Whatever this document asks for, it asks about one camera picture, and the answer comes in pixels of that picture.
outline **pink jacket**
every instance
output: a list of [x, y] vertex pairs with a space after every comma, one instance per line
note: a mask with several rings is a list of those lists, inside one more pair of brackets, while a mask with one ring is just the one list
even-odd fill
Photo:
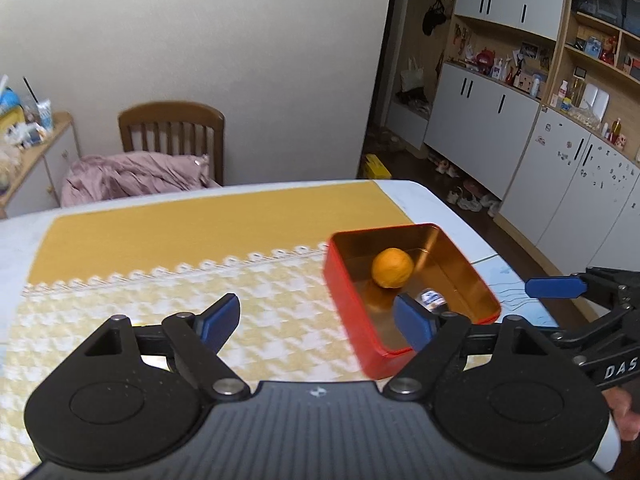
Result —
[[71, 166], [62, 187], [62, 207], [141, 196], [219, 187], [209, 179], [209, 158], [129, 152], [84, 156]]

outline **screw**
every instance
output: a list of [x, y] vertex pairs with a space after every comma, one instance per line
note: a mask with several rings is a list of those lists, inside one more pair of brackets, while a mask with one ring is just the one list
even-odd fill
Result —
[[422, 385], [411, 377], [398, 377], [389, 383], [389, 388], [396, 394], [408, 395], [419, 392]]
[[244, 383], [240, 379], [218, 379], [213, 383], [213, 390], [220, 395], [235, 395], [244, 390]]

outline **red tin container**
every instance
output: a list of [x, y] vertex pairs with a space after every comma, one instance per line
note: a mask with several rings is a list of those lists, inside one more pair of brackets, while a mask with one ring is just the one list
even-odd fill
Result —
[[[414, 273], [402, 289], [384, 289], [371, 279], [371, 264], [395, 247], [414, 260]], [[425, 288], [444, 296], [449, 309], [473, 323], [489, 324], [500, 303], [462, 252], [434, 224], [415, 224], [334, 234], [324, 263], [326, 280], [364, 373], [372, 379], [396, 374], [415, 352], [396, 328], [392, 304], [406, 292]]]

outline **lace trim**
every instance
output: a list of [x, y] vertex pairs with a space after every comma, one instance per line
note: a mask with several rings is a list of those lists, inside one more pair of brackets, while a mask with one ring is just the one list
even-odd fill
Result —
[[167, 278], [192, 278], [196, 276], [202, 276], [204, 274], [247, 268], [256, 264], [281, 262], [288, 258], [310, 256], [324, 257], [327, 247], [328, 244], [322, 242], [321, 244], [318, 244], [318, 247], [315, 249], [307, 246], [296, 246], [292, 251], [286, 251], [284, 249], [274, 249], [273, 251], [271, 251], [271, 256], [265, 256], [262, 253], [249, 253], [245, 260], [241, 260], [236, 256], [227, 256], [224, 260], [222, 260], [221, 264], [212, 260], [204, 260], [197, 267], [192, 267], [190, 266], [190, 264], [179, 264], [175, 267], [175, 270], [169, 270], [165, 267], [156, 267], [149, 273], [146, 273], [144, 270], [133, 270], [127, 276], [116, 272], [106, 279], [103, 279], [100, 276], [92, 276], [87, 279], [86, 282], [75, 278], [69, 280], [68, 282], [59, 280], [51, 285], [49, 285], [48, 283], [38, 283], [37, 285], [27, 283], [27, 285], [25, 285], [22, 290], [22, 294], [24, 296], [38, 296], [51, 292], [90, 290], [92, 288], [99, 288], [109, 285], [129, 285], [133, 283], [141, 283], [148, 280], [163, 280]]

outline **black handle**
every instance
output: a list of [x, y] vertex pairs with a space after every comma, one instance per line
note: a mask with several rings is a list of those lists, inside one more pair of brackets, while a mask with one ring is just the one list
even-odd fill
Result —
[[583, 144], [584, 144], [584, 138], [580, 141], [580, 146], [578, 146], [578, 151], [575, 152], [574, 160], [578, 159], [578, 154], [580, 153], [580, 150], [582, 149]]
[[589, 151], [587, 152], [587, 156], [584, 158], [584, 162], [582, 163], [583, 166], [587, 163], [587, 160], [589, 160], [589, 155], [591, 155], [592, 148], [593, 148], [593, 144], [589, 146]]

